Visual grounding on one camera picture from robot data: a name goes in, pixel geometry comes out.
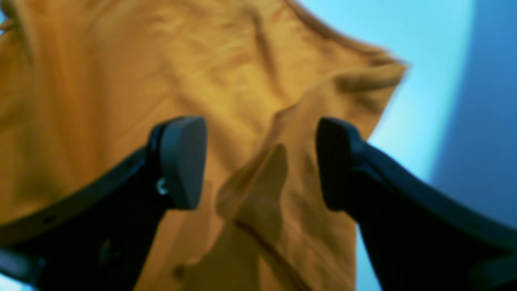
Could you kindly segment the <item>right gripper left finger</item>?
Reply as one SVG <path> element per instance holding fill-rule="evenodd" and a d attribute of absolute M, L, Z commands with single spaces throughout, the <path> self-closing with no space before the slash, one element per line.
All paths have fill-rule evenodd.
<path fill-rule="evenodd" d="M 168 210 L 199 206 L 201 116 L 158 124 L 146 146 L 75 194 L 1 226 L 1 277 L 23 291 L 131 291 Z"/>

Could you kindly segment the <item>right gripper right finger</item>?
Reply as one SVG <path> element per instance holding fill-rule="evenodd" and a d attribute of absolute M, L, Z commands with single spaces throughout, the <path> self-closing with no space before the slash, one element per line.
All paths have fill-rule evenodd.
<path fill-rule="evenodd" d="M 516 230 L 453 201 L 337 118 L 316 129 L 327 208 L 360 227 L 384 291 L 515 291 Z"/>

